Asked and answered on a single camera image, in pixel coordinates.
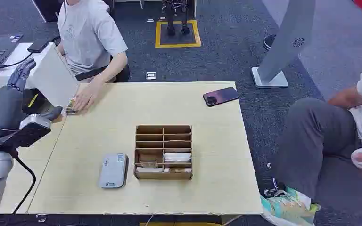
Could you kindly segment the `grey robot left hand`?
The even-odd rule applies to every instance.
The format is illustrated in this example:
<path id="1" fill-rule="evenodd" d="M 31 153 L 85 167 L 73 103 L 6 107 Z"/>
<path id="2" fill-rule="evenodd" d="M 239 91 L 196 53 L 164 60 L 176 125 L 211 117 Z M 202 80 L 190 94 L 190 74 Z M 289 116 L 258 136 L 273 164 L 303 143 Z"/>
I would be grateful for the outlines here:
<path id="1" fill-rule="evenodd" d="M 33 58 L 25 60 L 17 66 L 7 84 L 0 88 L 0 131 L 49 130 L 52 123 L 63 120 L 61 106 L 55 106 L 51 112 L 36 116 L 23 112 L 25 85 L 35 66 Z"/>

